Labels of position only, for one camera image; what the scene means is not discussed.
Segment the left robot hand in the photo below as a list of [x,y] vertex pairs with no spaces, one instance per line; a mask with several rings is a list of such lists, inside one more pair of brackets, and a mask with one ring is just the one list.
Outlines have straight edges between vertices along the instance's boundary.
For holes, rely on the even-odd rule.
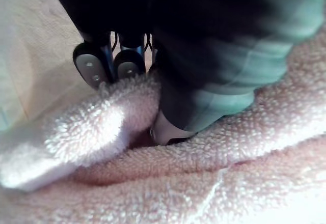
[[151,33],[161,79],[155,143],[242,112],[323,23],[325,0],[59,0],[87,40]]

